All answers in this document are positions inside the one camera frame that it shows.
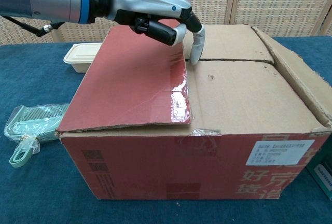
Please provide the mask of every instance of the box flap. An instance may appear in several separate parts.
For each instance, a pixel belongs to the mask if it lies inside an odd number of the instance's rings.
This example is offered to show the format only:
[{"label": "box flap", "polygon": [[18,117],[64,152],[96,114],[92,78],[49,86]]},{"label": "box flap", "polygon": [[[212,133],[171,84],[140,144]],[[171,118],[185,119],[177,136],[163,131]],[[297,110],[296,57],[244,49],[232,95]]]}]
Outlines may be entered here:
[{"label": "box flap", "polygon": [[328,131],[270,64],[203,61],[187,64],[190,125],[148,126],[63,136],[188,136],[207,133],[310,133]]},{"label": "box flap", "polygon": [[273,55],[275,66],[316,118],[332,127],[332,88],[293,51],[253,27]]},{"label": "box flap", "polygon": [[[259,61],[273,64],[264,43],[249,25],[205,25],[206,38],[201,61]],[[193,35],[187,31],[183,41],[189,59]]]},{"label": "box flap", "polygon": [[190,122],[182,44],[115,26],[78,88],[59,132]]}]

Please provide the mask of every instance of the red box flap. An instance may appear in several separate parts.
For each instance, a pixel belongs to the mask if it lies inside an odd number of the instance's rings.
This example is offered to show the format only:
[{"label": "red box flap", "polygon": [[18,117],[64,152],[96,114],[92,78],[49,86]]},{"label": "red box flap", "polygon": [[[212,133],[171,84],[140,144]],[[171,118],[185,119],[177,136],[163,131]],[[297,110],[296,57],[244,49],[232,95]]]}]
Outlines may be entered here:
[{"label": "red box flap", "polygon": [[118,25],[105,38],[58,131],[172,123],[190,123],[182,44],[169,47]]}]

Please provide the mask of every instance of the blue tablecloth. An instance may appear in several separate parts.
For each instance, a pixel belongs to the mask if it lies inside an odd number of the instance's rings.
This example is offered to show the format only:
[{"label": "blue tablecloth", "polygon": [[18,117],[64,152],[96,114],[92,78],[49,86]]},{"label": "blue tablecloth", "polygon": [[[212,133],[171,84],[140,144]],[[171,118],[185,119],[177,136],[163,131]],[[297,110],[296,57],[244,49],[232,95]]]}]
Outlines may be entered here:
[{"label": "blue tablecloth", "polygon": [[[332,37],[276,39],[332,84]],[[2,130],[16,106],[70,102],[84,76],[62,61],[71,45],[0,47]],[[0,145],[0,223],[332,223],[306,170],[279,200],[99,201],[59,141],[19,169],[8,163],[15,143],[0,134]]]}]

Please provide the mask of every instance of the cardboard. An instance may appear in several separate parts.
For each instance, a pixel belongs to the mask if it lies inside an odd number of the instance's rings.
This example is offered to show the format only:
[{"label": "cardboard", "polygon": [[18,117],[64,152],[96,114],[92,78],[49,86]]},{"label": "cardboard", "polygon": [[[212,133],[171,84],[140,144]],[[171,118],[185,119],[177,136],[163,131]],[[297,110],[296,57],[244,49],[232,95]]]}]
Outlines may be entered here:
[{"label": "cardboard", "polygon": [[105,38],[59,130],[152,123],[190,123],[182,45],[170,49],[145,35],[137,35],[128,26],[115,26]]},{"label": "cardboard", "polygon": [[248,25],[206,30],[202,61],[187,64],[190,124],[75,132],[63,119],[61,142],[98,199],[277,199],[331,133],[332,89],[314,91],[296,54]]}]

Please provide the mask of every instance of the black cable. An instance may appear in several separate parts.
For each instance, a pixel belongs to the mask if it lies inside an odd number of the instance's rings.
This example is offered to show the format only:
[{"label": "black cable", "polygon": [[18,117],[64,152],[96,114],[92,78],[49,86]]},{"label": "black cable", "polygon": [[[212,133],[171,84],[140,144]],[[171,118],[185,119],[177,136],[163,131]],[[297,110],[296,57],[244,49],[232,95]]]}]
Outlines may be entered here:
[{"label": "black cable", "polygon": [[[29,31],[30,33],[38,36],[38,37],[42,37],[42,36],[45,36],[48,32],[46,32],[44,30],[44,28],[40,28],[40,29],[37,29],[31,25],[28,25],[26,23],[22,23],[12,17],[8,17],[8,16],[1,16],[5,19],[7,19],[8,21],[14,23],[14,24],[17,24],[19,27],[21,27],[22,29],[26,30],[26,31]],[[51,27],[54,29],[54,30],[57,30],[58,28],[60,28],[61,25],[63,25],[64,22],[51,22]]]}]

